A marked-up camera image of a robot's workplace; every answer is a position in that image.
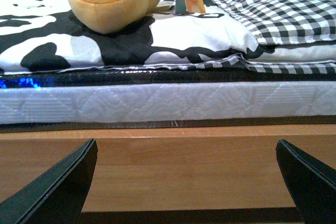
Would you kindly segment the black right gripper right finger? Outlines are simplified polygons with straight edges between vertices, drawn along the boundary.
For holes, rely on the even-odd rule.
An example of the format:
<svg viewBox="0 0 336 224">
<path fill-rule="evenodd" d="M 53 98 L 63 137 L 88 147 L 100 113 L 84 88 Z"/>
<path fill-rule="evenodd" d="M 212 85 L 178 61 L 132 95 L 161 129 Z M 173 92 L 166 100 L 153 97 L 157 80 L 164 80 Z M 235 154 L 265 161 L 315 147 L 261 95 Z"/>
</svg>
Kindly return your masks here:
<svg viewBox="0 0 336 224">
<path fill-rule="evenodd" d="M 304 223 L 335 223 L 335 169 L 284 139 L 276 159 Z"/>
</svg>

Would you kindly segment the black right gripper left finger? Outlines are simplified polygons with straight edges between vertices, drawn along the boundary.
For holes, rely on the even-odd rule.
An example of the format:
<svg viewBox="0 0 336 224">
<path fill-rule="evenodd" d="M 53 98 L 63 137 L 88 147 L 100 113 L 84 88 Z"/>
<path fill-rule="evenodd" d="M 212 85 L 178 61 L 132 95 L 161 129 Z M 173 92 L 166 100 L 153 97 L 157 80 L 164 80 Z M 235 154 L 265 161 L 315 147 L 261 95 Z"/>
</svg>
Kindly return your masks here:
<svg viewBox="0 0 336 224">
<path fill-rule="evenodd" d="M 1 203 L 1 223 L 76 223 L 91 187 L 98 147 L 90 139 Z"/>
</svg>

